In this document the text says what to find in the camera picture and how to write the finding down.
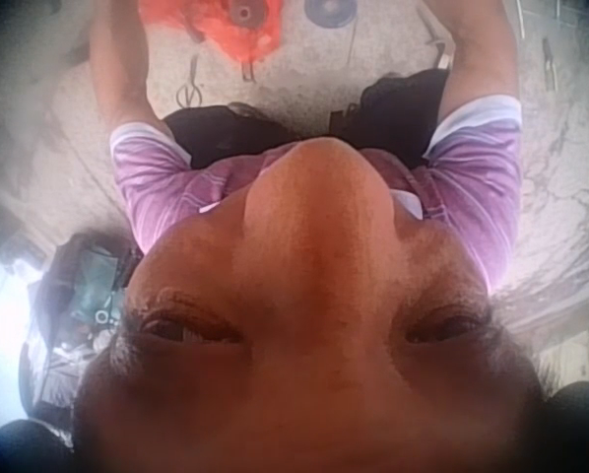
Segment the purple shirt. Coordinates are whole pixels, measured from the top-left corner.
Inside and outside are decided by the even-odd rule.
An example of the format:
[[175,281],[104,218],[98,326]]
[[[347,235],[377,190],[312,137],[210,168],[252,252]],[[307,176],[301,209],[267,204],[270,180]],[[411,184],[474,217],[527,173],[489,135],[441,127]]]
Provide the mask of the purple shirt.
[[[223,160],[192,170],[191,157],[145,123],[111,136],[115,179],[135,239],[148,252],[173,224],[208,210],[250,184],[295,144],[257,156]],[[473,101],[437,128],[429,166],[409,171],[381,150],[360,152],[414,215],[440,221],[461,238],[492,291],[511,258],[520,213],[521,110],[518,100]]]

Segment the leg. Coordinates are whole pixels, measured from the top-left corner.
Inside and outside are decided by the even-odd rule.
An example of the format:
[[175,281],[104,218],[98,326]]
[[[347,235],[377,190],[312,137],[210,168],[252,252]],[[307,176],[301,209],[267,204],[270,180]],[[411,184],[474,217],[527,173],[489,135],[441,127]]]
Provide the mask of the leg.
[[447,76],[447,71],[431,69],[408,78],[380,79],[364,91],[360,108],[338,137],[356,149],[388,151],[409,169],[425,166]]
[[293,133],[252,107],[236,108],[244,114],[218,105],[185,108],[164,119],[176,142],[192,155],[194,169],[234,156],[258,155],[296,140]]

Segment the red plastic bag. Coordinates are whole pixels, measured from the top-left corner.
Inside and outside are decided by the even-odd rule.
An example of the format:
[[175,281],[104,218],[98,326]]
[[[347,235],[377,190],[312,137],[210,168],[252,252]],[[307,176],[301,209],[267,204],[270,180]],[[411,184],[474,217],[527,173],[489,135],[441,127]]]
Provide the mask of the red plastic bag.
[[193,29],[215,41],[231,59],[256,62],[279,47],[283,0],[265,0],[264,25],[257,30],[238,27],[229,20],[228,0],[141,0],[146,24]]

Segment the shirt sleeve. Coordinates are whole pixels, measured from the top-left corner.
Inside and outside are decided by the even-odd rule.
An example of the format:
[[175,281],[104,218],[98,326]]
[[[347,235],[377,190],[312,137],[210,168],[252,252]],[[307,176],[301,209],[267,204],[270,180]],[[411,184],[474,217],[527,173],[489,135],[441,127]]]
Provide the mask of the shirt sleeve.
[[426,154],[449,223],[490,292],[504,276],[518,233],[521,135],[519,100],[491,96],[446,118]]
[[146,123],[128,123],[110,137],[115,182],[133,235],[144,252],[178,220],[183,194],[197,171],[171,138]]

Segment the blue disc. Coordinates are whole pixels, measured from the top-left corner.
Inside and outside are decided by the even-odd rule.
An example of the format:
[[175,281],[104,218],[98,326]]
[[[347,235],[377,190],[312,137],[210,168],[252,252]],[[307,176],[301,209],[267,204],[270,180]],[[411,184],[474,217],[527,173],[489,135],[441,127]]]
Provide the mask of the blue disc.
[[305,15],[321,28],[345,27],[354,20],[357,12],[357,0],[305,0]]

